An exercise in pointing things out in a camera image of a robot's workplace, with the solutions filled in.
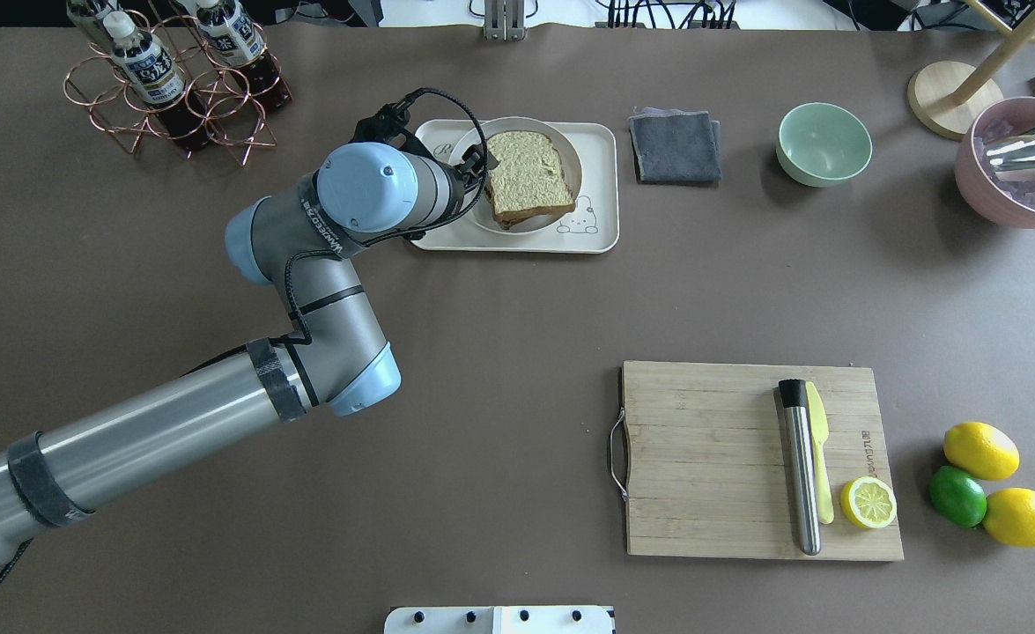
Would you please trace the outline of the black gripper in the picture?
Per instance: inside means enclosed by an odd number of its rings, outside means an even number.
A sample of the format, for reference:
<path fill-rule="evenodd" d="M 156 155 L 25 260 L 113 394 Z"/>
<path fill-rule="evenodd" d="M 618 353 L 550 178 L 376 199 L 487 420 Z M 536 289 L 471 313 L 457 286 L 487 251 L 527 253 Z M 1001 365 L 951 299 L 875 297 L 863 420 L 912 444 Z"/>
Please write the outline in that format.
<path fill-rule="evenodd" d="M 407 161 L 410 173 L 415 176 L 413 188 L 409 188 L 409 178 L 389 177 L 394 181 L 396 211 L 391 214 L 392 224 L 384 219 L 387 214 L 375 214 L 375 219 L 380 220 L 380 232 L 430 232 L 451 225 L 484 197 L 493 168 L 484 129 L 467 107 L 459 100 L 454 103 L 469 117 L 478 135 L 477 144 L 465 150 L 455 165 L 433 156 L 419 137 L 408 129 L 410 107 L 415 104 L 412 98 L 381 105 L 376 114 L 360 120 L 353 129 L 353 144 L 376 142 L 396 150 L 397 156 Z"/>

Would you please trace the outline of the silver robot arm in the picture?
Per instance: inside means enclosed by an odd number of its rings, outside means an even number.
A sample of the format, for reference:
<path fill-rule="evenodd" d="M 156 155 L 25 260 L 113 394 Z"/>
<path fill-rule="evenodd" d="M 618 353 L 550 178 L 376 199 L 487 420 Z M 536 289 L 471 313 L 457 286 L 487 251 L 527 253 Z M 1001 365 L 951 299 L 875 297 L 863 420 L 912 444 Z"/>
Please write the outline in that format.
<path fill-rule="evenodd" d="M 357 123 L 351 141 L 291 188 L 232 217 L 225 248 L 252 284 L 274 288 L 292 332 L 208 358 L 190 371 L 0 453 L 0 572 L 39 534 L 225 446 L 325 406 L 345 417 L 400 389 L 400 365 L 353 256 L 451 225 L 496 165 L 484 128 L 455 165 L 408 129 L 419 89 Z"/>

